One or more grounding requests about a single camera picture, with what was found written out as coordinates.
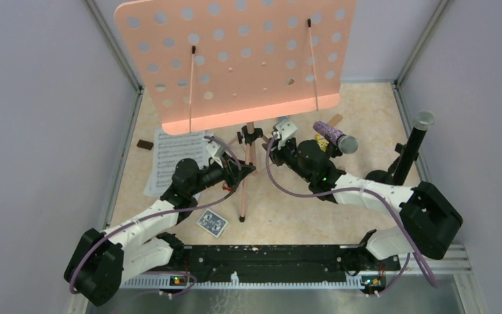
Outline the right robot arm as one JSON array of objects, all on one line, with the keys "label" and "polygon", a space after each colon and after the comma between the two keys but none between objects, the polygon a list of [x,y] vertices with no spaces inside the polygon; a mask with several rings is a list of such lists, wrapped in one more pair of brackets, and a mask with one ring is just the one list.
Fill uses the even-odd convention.
[{"label": "right robot arm", "polygon": [[309,184],[312,192],[300,194],[284,188],[267,171],[282,192],[297,198],[316,198],[339,205],[357,205],[389,215],[395,226],[376,230],[357,252],[357,260],[367,270],[375,269],[385,258],[412,253],[441,260],[463,225],[463,218],[432,183],[398,186],[355,177],[335,167],[313,140],[299,149],[294,139],[277,148],[278,139],[264,144],[265,164],[285,165]]}]

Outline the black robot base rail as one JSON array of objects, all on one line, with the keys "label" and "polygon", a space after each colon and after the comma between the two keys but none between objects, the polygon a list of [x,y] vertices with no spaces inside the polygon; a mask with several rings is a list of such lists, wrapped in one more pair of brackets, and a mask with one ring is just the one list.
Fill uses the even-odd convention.
[{"label": "black robot base rail", "polygon": [[377,260],[364,245],[185,245],[175,235],[164,266],[152,272],[190,273],[199,283],[226,283],[236,274],[243,283],[345,282],[351,275],[398,271],[397,256]]}]

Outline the sheet music page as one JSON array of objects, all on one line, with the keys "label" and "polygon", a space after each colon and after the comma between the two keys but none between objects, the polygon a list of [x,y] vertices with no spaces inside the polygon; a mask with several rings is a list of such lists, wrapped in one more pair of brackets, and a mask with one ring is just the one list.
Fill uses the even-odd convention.
[{"label": "sheet music page", "polygon": [[143,190],[143,195],[159,198],[172,183],[176,165],[185,158],[193,159],[199,167],[207,164],[209,154],[206,150],[204,136],[212,135],[205,131],[169,135],[161,128],[154,132],[154,148],[152,150],[152,170]]}]

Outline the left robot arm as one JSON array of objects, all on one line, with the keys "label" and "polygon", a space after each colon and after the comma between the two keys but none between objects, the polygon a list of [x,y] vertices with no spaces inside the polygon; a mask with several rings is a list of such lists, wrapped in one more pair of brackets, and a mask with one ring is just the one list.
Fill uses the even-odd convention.
[{"label": "left robot arm", "polygon": [[70,292],[100,306],[122,283],[147,270],[178,269],[183,252],[158,236],[200,208],[196,194],[218,183],[234,192],[255,169],[227,154],[219,163],[203,167],[191,158],[182,159],[175,166],[171,185],[150,207],[115,227],[90,228],[81,235],[63,275]]}]

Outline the purple glitter microphone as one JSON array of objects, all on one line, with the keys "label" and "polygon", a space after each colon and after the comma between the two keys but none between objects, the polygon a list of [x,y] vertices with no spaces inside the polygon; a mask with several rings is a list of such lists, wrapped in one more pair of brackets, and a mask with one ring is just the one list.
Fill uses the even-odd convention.
[{"label": "purple glitter microphone", "polygon": [[313,124],[313,130],[335,145],[343,154],[353,154],[358,150],[359,145],[355,137],[347,135],[325,122],[316,121]]}]

